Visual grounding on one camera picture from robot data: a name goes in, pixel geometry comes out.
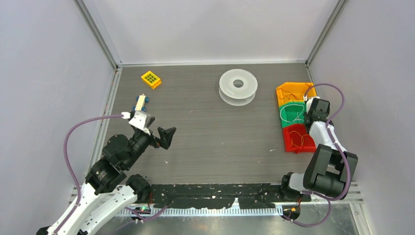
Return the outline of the translucent white spool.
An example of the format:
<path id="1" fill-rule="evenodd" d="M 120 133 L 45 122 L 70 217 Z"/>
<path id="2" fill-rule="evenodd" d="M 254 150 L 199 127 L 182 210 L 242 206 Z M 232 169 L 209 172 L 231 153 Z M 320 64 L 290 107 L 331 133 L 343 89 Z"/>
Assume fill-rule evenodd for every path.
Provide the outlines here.
<path id="1" fill-rule="evenodd" d="M 232 69 L 219 79 L 219 95 L 221 99 L 232 106 L 244 106 L 255 98 L 258 88 L 256 77 L 243 69 Z"/>

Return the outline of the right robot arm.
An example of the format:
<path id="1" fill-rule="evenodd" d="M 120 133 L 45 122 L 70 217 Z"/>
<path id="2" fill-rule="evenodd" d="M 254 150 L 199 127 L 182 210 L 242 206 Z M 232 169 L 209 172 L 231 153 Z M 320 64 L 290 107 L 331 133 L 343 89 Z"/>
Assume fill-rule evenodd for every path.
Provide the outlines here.
<path id="1" fill-rule="evenodd" d="M 307 100 L 305 126 L 316 151 L 304 173 L 289 172 L 283 176 L 279 188 L 283 200 L 292 201 L 304 191 L 330 199 L 346 197 L 358 157 L 340 144 L 333 122 L 327 120 L 329 112 L 329 101 L 318 96 Z"/>

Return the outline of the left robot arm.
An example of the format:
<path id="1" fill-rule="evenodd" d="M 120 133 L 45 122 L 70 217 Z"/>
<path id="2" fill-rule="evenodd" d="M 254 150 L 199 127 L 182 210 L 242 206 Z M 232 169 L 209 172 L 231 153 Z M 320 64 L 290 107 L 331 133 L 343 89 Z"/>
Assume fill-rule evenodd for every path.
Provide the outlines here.
<path id="1" fill-rule="evenodd" d="M 87 174 L 75 201 L 52 225 L 40 228 L 39 235 L 94 235 L 126 206 L 146 203 L 152 196 L 150 184 L 139 174 L 126 177 L 147 147 L 168 149 L 176 128 L 159 127 L 159 137 L 134 128 L 131 138 L 114 135 L 103 148 L 103 157 Z"/>

